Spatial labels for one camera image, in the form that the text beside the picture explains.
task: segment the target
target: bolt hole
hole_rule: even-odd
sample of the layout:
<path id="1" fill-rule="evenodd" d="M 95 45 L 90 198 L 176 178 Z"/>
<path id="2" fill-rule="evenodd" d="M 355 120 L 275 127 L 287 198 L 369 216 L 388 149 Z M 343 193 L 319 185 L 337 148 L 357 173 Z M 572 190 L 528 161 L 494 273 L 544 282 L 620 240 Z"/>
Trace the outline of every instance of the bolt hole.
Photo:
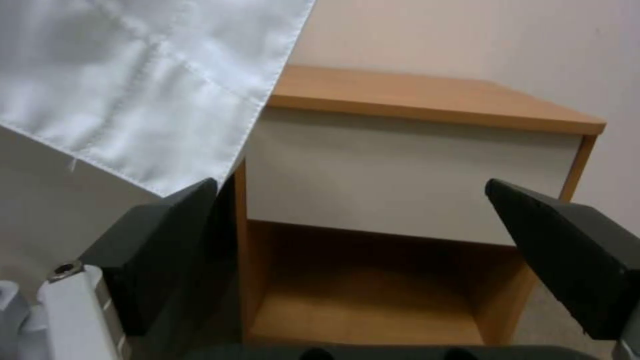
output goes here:
<path id="1" fill-rule="evenodd" d="M 69 272 L 69 271 L 71 271 L 73 269 L 74 269 L 74 265 L 73 264 L 62 264 L 62 265 L 58 266 L 55 270 L 53 270 L 53 272 L 56 275 L 60 275 L 60 274 L 64 274 L 65 272 Z"/>

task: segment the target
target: white cloth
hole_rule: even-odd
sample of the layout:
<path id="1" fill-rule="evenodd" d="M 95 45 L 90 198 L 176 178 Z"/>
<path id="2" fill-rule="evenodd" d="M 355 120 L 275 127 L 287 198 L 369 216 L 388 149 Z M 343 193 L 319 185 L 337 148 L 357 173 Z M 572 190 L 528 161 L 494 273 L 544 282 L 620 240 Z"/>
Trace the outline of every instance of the white cloth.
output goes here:
<path id="1" fill-rule="evenodd" d="M 226 180 L 314 0 L 0 0 L 0 125 L 160 196 Z"/>

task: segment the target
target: stitching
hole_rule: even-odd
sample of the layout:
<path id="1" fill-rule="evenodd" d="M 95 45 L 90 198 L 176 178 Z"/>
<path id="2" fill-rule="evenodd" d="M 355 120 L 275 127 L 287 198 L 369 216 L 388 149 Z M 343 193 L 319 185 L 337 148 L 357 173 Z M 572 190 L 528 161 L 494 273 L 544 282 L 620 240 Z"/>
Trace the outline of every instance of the stitching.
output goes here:
<path id="1" fill-rule="evenodd" d="M 158 196 L 166 196 L 166 194 L 162 191 L 160 191 L 158 188 L 156 188 L 154 185 L 150 184 L 150 183 L 142 183 L 140 180 L 134 179 L 131 176 L 128 176 L 127 174 L 123 173 L 122 171 L 119 170 L 115 170 L 114 168 L 112 168 L 110 165 L 107 165 L 105 163 L 103 163 L 101 160 L 95 159 L 93 156 L 91 156 L 90 154 L 78 154 L 76 153 L 76 151 L 72 151 L 64 146 L 58 145 L 56 142 L 49 140 L 48 138 L 40 135 L 40 134 L 36 134 L 36 133 L 32 133 L 31 131 L 24 129 L 22 126 L 20 126 L 19 124 L 16 124 L 14 122 L 12 122 L 11 120 L 8 120 L 6 118 L 0 118 L 0 121 L 4 124 L 5 127 L 7 127 L 8 129 L 11 129 L 12 131 L 15 131 L 16 133 L 25 136 L 27 138 L 30 139 L 34 139 L 37 140 L 40 143 L 45 144 L 46 146 L 49 146 L 52 149 L 55 149 L 57 151 L 60 151 L 64 154 L 67 154 L 73 158 L 78 158 L 80 160 L 83 160 L 84 162 L 93 165 L 94 167 L 97 167 L 115 177 L 119 177 L 121 179 L 125 179 L 126 181 L 142 188 L 142 189 L 147 189 L 150 190 L 152 193 L 158 195 Z"/>
<path id="2" fill-rule="evenodd" d="M 184 0 L 183 8 L 187 8 L 186 4 L 188 3 L 193 2 Z M 206 83 L 213 84 L 216 87 L 242 100 L 251 102 L 253 104 L 262 104 L 262 101 L 260 99 L 255 99 L 245 94 L 239 94 L 235 90 L 221 85 L 216 81 L 215 77 L 211 76 L 211 73 L 209 71 L 203 69 L 202 66 L 189 61 L 185 54 L 173 48 L 171 43 L 167 41 L 166 35 L 155 35 L 151 33 L 148 29 L 146 29 L 145 25 L 123 15 L 121 10 L 116 9 L 116 7 L 113 6 L 111 2 L 107 2 L 106 0 L 99 0 L 93 2 L 93 4 L 95 5 L 96 9 L 98 9 L 99 13 L 103 14 L 109 20 L 119 25 L 120 28 L 125 30 L 127 35 L 129 35 L 132 39 L 142 41 L 148 46 L 157 46 L 159 52 L 163 56 L 174 60 L 176 62 L 176 65 L 182 67 L 193 75 L 198 76 Z M 183 11 L 181 12 L 182 16 L 184 16 L 185 13 L 186 11 L 183 9 Z M 175 19 L 173 19 L 172 22 L 177 22 L 179 18 L 180 16 L 175 16 Z"/>
<path id="3" fill-rule="evenodd" d="M 254 127 L 254 125 L 255 125 L 255 123 L 257 121 L 257 118 L 260 115 L 260 112 L 262 111 L 262 109 L 264 108 L 264 106 L 267 103 L 267 100 L 271 96 L 271 92 L 273 91 L 273 89 L 274 89 L 274 87 L 276 85 L 276 82 L 278 81 L 278 79 L 280 78 L 280 75 L 282 74 L 282 71 L 284 70 L 284 67 L 285 67 L 285 64 L 287 62 L 287 59 L 291 55 L 291 52 L 293 51 L 294 44 L 295 44 L 296 40 L 298 39 L 298 35 L 300 34 L 300 31 L 302 31 L 303 26 L 305 25 L 306 21 L 308 20 L 309 14 L 311 13 L 311 9 L 313 8 L 315 3 L 316 3 L 315 0 L 307 0 L 307 6 L 305 7 L 303 13 L 300 15 L 300 18 L 298 19 L 298 23 L 294 27 L 295 31 L 291 32 L 291 35 L 289 36 L 289 39 L 287 40 L 287 47 L 284 49 L 284 54 L 283 54 L 284 56 L 281 58 L 281 61 L 278 64 L 278 67 L 276 68 L 277 70 L 274 71 L 271 74 L 271 79 L 269 81 L 269 88 L 271 90 L 266 92 L 262 96 L 262 98 L 259 100 L 260 101 L 259 106 L 256 108 L 256 111 L 251 116 L 249 124 L 244 129 L 244 132 L 241 135 L 241 141 L 239 142 L 239 144 L 234 149 L 234 153 L 236 155 L 234 156 L 232 161 L 228 162 L 228 165 L 225 167 L 226 171 L 224 172 L 224 175 L 223 175 L 223 180 L 224 181 L 226 181 L 227 178 L 229 177 L 229 175 L 231 173 L 231 167 L 238 161 L 238 157 L 240 157 L 241 150 L 244 147 L 244 145 L 247 143 L 247 139 L 249 137 L 249 133 L 253 129 L 253 127 Z"/>

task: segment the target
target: beige wall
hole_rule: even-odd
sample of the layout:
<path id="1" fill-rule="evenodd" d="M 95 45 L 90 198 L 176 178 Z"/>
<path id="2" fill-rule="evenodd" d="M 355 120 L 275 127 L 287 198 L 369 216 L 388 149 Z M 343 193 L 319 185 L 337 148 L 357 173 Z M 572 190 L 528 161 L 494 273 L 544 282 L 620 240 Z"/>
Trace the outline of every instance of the beige wall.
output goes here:
<path id="1" fill-rule="evenodd" d="M 490 79 L 609 121 L 574 200 L 640 234 L 640 1 L 317 0 L 292 63 Z"/>

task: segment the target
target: gray floor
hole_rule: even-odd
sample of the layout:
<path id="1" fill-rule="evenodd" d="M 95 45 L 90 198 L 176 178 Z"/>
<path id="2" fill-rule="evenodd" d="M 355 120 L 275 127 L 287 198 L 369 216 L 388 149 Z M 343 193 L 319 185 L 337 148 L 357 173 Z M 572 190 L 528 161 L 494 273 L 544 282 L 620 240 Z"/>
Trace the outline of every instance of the gray floor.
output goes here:
<path id="1" fill-rule="evenodd" d="M 531 294 L 520 318 L 514 343 L 559 345 L 599 359 L 610 359 L 612 341 L 595 341 L 582 333 L 580 325 L 543 285 Z"/>

